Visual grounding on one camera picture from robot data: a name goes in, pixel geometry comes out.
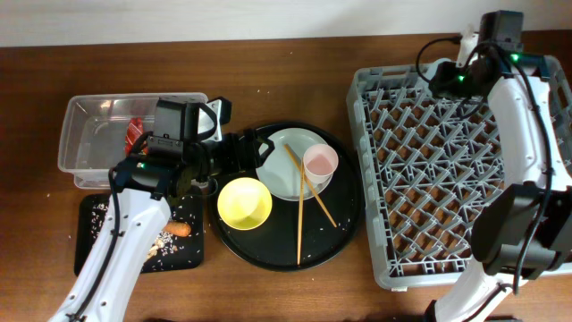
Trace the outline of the wooden chopstick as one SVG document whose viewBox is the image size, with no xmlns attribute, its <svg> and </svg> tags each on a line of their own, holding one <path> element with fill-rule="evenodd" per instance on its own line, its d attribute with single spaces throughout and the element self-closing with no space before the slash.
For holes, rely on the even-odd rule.
<svg viewBox="0 0 572 322">
<path fill-rule="evenodd" d="M 298 212 L 298 236 L 297 236 L 297 266 L 301 261 L 301 248 L 302 248 L 302 229 L 303 229 L 303 211 L 304 211 L 304 194 L 305 194 L 305 171 L 303 167 L 303 158 L 300 159 L 299 173 L 299 212 Z"/>
<path fill-rule="evenodd" d="M 306 177 L 306 170 L 304 168 L 304 160 L 300 159 L 299 161 L 296 160 L 296 155 L 293 151 L 293 149 L 288 145 L 285 144 L 284 145 L 285 150 L 287 151 L 288 155 L 290 156 L 290 159 L 293 163 L 295 163 L 297 165 L 297 168 L 300 172 L 301 178 L 304 180 L 305 185 L 309 188 L 309 190 L 311 191 L 314 199 L 318 202 L 319 206 L 321 207 L 321 209 L 323 210 L 323 212 L 325 213 L 325 215 L 327 216 L 327 218 L 330 220 L 330 222 L 332 223 L 332 225 L 334 227 L 337 227 L 338 225 L 335 223 L 334 219 L 332 218 L 332 215 L 330 213 L 330 211 L 327 209 L 326 205 L 324 204 L 324 202 L 322 201 L 321 197 L 319 196 L 318 192 L 316 191 L 316 189 L 314 188 L 313 183 Z"/>
</svg>

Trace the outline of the yellow bowl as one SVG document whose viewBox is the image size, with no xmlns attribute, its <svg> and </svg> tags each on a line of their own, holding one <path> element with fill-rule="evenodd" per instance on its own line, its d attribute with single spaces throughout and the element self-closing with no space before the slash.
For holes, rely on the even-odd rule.
<svg viewBox="0 0 572 322">
<path fill-rule="evenodd" d="M 258 228 L 268 219 L 273 200 L 270 191 L 259 180 L 241 177 L 222 188 L 216 206 L 225 224 L 247 231 Z"/>
</svg>

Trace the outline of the pink cup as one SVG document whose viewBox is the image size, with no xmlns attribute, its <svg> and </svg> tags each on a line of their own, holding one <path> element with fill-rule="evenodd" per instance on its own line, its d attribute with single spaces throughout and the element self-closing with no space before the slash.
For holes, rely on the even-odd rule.
<svg viewBox="0 0 572 322">
<path fill-rule="evenodd" d="M 335 149 L 327 144 L 315 144 L 303 156 L 306 177 L 312 183 L 328 181 L 339 165 Z"/>
</svg>

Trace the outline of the orange carrot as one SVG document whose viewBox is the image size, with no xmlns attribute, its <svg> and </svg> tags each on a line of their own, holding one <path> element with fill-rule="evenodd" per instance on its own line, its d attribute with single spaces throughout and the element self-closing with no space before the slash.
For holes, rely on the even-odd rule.
<svg viewBox="0 0 572 322">
<path fill-rule="evenodd" d="M 186 223 L 170 221 L 163 228 L 163 231 L 175 235 L 177 237 L 187 237 L 191 234 L 191 227 Z"/>
</svg>

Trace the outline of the red snack wrapper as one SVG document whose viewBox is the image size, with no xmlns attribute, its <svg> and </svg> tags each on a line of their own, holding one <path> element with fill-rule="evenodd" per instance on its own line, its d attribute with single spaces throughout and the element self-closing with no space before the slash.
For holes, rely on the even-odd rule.
<svg viewBox="0 0 572 322">
<path fill-rule="evenodd" d="M 144 133 L 142 119 L 139 117 L 131 118 L 125 135 L 124 152 L 128 156 L 135 141 Z"/>
</svg>

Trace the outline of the nut and rice scraps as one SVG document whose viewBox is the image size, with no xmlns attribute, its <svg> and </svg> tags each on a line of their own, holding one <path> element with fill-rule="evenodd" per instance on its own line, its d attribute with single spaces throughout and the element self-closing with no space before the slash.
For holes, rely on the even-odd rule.
<svg viewBox="0 0 572 322">
<path fill-rule="evenodd" d="M 93 242 L 96 240 L 101 231 L 107 209 L 107 204 L 103 202 L 97 203 L 92 207 L 90 219 L 90 237 Z M 147 259 L 156 257 L 158 254 L 164 257 L 168 254 L 174 254 L 179 250 L 182 250 L 182 246 L 176 246 L 174 244 L 178 238 L 179 237 L 162 230 L 162 232 L 160 232 L 159 235 L 155 238 L 155 241 L 149 249 L 147 253 Z"/>
</svg>

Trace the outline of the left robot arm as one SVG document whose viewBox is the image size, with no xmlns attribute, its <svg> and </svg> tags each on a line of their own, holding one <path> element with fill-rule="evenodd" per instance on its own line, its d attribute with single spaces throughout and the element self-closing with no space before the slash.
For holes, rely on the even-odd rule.
<svg viewBox="0 0 572 322">
<path fill-rule="evenodd" d="M 184 137 L 147 131 L 108 172 L 111 196 L 97 240 L 54 321 L 120 321 L 147 253 L 193 181 L 263 165 L 274 144 L 257 131 Z"/>
</svg>

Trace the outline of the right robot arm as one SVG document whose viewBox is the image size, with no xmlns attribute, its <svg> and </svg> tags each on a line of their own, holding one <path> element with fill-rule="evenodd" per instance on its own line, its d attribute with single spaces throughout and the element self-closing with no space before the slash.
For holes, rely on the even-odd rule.
<svg viewBox="0 0 572 322">
<path fill-rule="evenodd" d="M 475 220 L 467 269 L 424 319 L 485 321 L 508 294 L 558 269 L 571 251 L 571 176 L 552 125 L 548 65 L 542 56 L 484 41 L 460 67 L 439 64 L 430 89 L 486 99 L 499 130 L 505 189 Z"/>
</svg>

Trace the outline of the grey dishwasher rack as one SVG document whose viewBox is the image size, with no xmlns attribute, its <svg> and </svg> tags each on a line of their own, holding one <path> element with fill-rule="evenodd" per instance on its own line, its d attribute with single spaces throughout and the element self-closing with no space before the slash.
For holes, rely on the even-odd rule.
<svg viewBox="0 0 572 322">
<path fill-rule="evenodd" d="M 571 90 L 548 57 L 552 125 L 571 176 Z M 459 117 L 412 65 L 357 71 L 347 95 L 366 199 L 375 281 L 384 289 L 454 283 L 471 259 L 482 210 L 504 191 L 497 123 L 488 106 Z"/>
</svg>

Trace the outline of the pale grey plate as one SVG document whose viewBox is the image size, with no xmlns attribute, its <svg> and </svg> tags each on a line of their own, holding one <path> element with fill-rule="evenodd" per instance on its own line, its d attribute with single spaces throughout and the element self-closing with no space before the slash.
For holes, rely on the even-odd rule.
<svg viewBox="0 0 572 322">
<path fill-rule="evenodd" d="M 284 148 L 288 144 L 296 155 L 296 160 L 303 158 L 308 148 L 315 144 L 327 144 L 325 139 L 313 131 L 301 128 L 287 128 L 269 136 L 275 149 L 265 163 L 257 168 L 258 180 L 277 198 L 288 201 L 299 200 L 300 173 Z M 318 193 L 329 185 L 332 177 L 323 183 L 313 183 Z"/>
</svg>

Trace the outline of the round black tray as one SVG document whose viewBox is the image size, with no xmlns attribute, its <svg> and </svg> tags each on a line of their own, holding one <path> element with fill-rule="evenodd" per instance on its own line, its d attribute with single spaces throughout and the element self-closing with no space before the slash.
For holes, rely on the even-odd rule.
<svg viewBox="0 0 572 322">
<path fill-rule="evenodd" d="M 301 258 L 297 258 L 299 198 L 293 201 L 273 197 L 269 218 L 258 228 L 240 231 L 220 218 L 217 197 L 209 199 L 209 215 L 222 242 L 249 264 L 278 272 L 316 267 L 337 256 L 354 237 L 365 215 L 364 192 L 357 162 L 351 152 L 331 133 L 307 123 L 278 122 L 257 128 L 263 137 L 281 130 L 308 130 L 333 147 L 340 158 L 338 169 L 323 191 L 320 201 L 304 201 Z"/>
</svg>

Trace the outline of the black rectangular tray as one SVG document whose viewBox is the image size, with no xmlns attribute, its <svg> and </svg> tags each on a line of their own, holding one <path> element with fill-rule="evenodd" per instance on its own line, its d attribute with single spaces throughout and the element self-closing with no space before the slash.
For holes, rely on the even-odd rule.
<svg viewBox="0 0 572 322">
<path fill-rule="evenodd" d="M 154 273 L 172 270 L 192 269 L 198 267 L 204 259 L 204 220 L 203 220 L 203 199 L 205 194 L 196 185 L 184 194 L 172 201 L 171 219 L 177 222 L 184 222 L 191 226 L 190 237 L 179 237 L 174 243 L 182 246 L 183 249 L 174 254 L 147 259 L 141 268 L 141 272 Z M 92 194 L 85 197 L 79 207 L 79 223 L 76 240 L 76 250 L 73 271 L 77 275 L 95 241 L 90 237 L 90 219 L 92 207 L 97 203 L 109 204 L 110 195 L 108 193 Z"/>
</svg>

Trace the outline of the clear plastic bin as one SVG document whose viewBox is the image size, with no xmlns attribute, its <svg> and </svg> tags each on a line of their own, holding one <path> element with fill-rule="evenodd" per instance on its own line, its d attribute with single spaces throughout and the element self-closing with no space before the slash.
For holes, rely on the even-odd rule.
<svg viewBox="0 0 572 322">
<path fill-rule="evenodd" d="M 74 184 L 85 190 L 107 189 L 108 170 L 125 158 L 125 136 L 130 121 L 139 118 L 145 131 L 153 129 L 159 99 L 179 103 L 201 102 L 214 112 L 200 92 L 130 93 L 83 95 L 68 103 L 58 149 L 58 168 L 73 175 Z"/>
</svg>

